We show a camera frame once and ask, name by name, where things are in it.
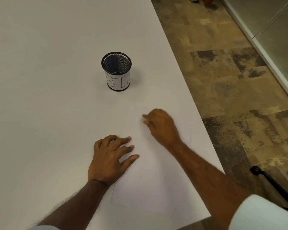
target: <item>white sheet of paper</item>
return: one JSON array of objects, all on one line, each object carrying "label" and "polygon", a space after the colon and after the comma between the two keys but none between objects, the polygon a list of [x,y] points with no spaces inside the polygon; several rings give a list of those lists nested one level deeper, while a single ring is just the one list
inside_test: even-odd
[{"label": "white sheet of paper", "polygon": [[[134,130],[132,140],[133,152],[125,155],[139,154],[127,172],[115,183],[111,203],[126,207],[136,207],[165,215],[191,218],[192,202],[190,196],[190,180],[176,159],[161,146],[150,134],[148,127],[141,118],[150,110],[135,107],[131,111],[128,125]],[[188,121],[183,117],[174,117],[181,139],[189,144],[191,130]]]}]

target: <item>sleeve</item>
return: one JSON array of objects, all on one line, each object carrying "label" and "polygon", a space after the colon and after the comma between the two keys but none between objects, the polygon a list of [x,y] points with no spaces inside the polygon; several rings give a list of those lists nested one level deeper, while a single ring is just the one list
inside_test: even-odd
[{"label": "sleeve", "polygon": [[41,226],[34,226],[32,228],[29,228],[27,230],[60,230],[54,226],[50,225],[41,225]]},{"label": "sleeve", "polygon": [[288,211],[258,196],[244,200],[234,214],[229,230],[288,230]]}]

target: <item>forearm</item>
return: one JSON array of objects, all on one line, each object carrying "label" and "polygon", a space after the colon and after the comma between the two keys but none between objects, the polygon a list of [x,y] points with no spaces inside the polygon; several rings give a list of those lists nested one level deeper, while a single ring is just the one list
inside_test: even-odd
[{"label": "forearm", "polygon": [[239,205],[251,193],[238,186],[185,144],[171,147],[169,151],[190,178],[210,214],[227,229]]},{"label": "forearm", "polygon": [[107,185],[90,180],[38,225],[51,225],[60,230],[85,230],[107,189]]}]

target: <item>white baseboard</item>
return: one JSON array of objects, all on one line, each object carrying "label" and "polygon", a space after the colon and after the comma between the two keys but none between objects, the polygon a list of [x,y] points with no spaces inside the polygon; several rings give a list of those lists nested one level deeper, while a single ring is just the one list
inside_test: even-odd
[{"label": "white baseboard", "polygon": [[284,90],[288,94],[288,80],[284,77],[283,73],[278,69],[276,64],[273,62],[273,60],[269,57],[268,53],[263,49],[261,44],[258,42],[258,40],[254,37],[254,35],[251,33],[249,28],[246,26],[246,24],[242,21],[238,13],[233,9],[230,3],[228,3],[226,0],[221,0],[224,6],[226,7],[227,11],[231,14],[233,19],[236,21],[238,26],[241,28],[241,30],[244,32],[246,37],[251,42],[252,46],[257,50],[257,52],[260,54],[260,56],[263,58],[265,63],[267,64],[268,68],[271,70],[271,72],[274,74],[278,82],[281,84],[281,86],[284,88]]}]

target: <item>mesh cup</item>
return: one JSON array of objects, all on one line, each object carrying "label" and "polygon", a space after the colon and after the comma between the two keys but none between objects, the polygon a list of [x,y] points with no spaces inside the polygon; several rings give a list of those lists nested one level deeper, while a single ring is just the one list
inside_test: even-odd
[{"label": "mesh cup", "polygon": [[108,87],[115,91],[123,91],[129,87],[130,84],[130,58],[121,52],[110,52],[106,54],[102,61]]}]

